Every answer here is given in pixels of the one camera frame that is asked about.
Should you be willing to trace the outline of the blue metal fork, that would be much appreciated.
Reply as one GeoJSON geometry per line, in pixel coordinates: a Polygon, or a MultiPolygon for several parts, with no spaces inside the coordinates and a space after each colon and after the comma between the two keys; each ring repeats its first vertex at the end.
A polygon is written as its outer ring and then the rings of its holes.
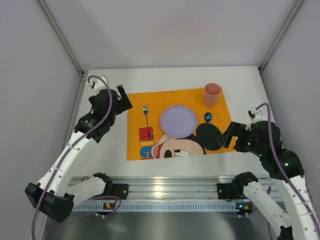
{"type": "Polygon", "coordinates": [[[145,115],[148,139],[151,140],[151,133],[150,133],[149,122],[148,122],[148,107],[146,104],[142,106],[142,110],[143,110],[143,114],[145,115]]]}

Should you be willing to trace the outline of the blue metal spoon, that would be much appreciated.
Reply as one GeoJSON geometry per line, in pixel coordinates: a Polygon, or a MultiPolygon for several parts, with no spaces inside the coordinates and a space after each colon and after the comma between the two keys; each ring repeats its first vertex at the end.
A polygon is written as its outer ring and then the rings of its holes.
{"type": "Polygon", "coordinates": [[[210,112],[206,112],[204,115],[204,120],[206,122],[206,148],[210,145],[210,122],[212,120],[212,114],[210,112]]]}

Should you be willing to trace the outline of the orange cartoon mouse placemat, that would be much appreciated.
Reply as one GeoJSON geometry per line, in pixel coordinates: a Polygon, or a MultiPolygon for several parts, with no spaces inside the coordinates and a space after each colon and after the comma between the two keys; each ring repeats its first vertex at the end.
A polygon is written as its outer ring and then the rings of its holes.
{"type": "Polygon", "coordinates": [[[191,88],[173,91],[130,93],[133,107],[127,114],[128,161],[165,159],[206,154],[233,152],[233,147],[223,148],[217,141],[229,126],[231,116],[223,94],[213,107],[204,106],[204,89],[191,88]],[[148,124],[151,140],[148,138],[143,105],[148,108],[148,124]],[[182,105],[193,110],[197,117],[196,130],[185,138],[167,136],[160,127],[160,116],[171,106],[182,105]],[[205,113],[212,114],[209,123],[209,147],[206,148],[207,124],[205,113]]]}

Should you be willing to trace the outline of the purple plastic plate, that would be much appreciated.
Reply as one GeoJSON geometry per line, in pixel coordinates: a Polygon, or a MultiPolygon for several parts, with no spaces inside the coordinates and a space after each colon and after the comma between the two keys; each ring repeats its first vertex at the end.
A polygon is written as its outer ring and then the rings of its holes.
{"type": "Polygon", "coordinates": [[[166,108],[159,118],[161,130],[169,137],[183,139],[190,136],[198,126],[198,119],[193,110],[184,105],[166,108]]]}

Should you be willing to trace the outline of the pink plastic cup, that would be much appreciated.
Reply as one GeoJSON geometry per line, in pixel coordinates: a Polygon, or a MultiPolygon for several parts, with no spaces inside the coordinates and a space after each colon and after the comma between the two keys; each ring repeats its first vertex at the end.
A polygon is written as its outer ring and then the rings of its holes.
{"type": "Polygon", "coordinates": [[[208,83],[204,87],[203,104],[207,108],[215,105],[221,94],[221,86],[216,83],[208,83]]]}

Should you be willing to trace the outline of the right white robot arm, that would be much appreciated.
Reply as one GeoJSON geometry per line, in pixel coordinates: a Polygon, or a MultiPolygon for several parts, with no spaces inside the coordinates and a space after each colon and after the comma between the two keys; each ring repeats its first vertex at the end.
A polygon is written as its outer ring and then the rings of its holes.
{"type": "Polygon", "coordinates": [[[268,172],[285,205],[283,210],[263,190],[252,172],[234,177],[232,186],[236,195],[245,196],[268,221],[279,240],[318,240],[320,222],[306,188],[305,172],[296,153],[283,147],[280,129],[266,120],[247,126],[232,121],[217,140],[222,147],[229,147],[236,137],[234,149],[252,153],[259,158],[268,172]]]}

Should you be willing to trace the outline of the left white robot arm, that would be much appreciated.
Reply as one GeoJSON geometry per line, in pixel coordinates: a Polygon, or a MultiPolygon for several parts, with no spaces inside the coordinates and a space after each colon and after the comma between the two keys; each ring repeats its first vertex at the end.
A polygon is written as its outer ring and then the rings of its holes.
{"type": "Polygon", "coordinates": [[[65,221],[73,208],[93,197],[110,198],[113,180],[97,172],[88,180],[70,186],[77,167],[89,162],[89,152],[114,125],[116,116],[133,107],[122,85],[102,89],[89,97],[91,110],[78,120],[69,143],[48,172],[29,183],[25,193],[32,206],[57,223],[65,221]]]}

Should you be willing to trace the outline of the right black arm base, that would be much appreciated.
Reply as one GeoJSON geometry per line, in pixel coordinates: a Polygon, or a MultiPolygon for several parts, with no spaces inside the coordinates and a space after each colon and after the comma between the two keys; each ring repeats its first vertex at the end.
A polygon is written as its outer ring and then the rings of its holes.
{"type": "Polygon", "coordinates": [[[218,183],[216,185],[218,198],[226,202],[247,199],[244,195],[244,187],[247,187],[251,182],[258,182],[258,178],[248,171],[236,175],[231,183],[218,183]]]}

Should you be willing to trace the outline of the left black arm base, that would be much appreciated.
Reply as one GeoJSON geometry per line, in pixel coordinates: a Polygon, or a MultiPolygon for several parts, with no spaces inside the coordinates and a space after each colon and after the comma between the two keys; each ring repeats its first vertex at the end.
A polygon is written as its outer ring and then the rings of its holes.
{"type": "Polygon", "coordinates": [[[101,179],[105,186],[103,187],[103,192],[95,195],[95,197],[105,197],[110,199],[110,196],[115,196],[120,198],[121,200],[126,200],[129,193],[129,185],[122,183],[113,183],[113,179],[107,176],[105,173],[95,173],[93,175],[95,178],[101,179]]]}

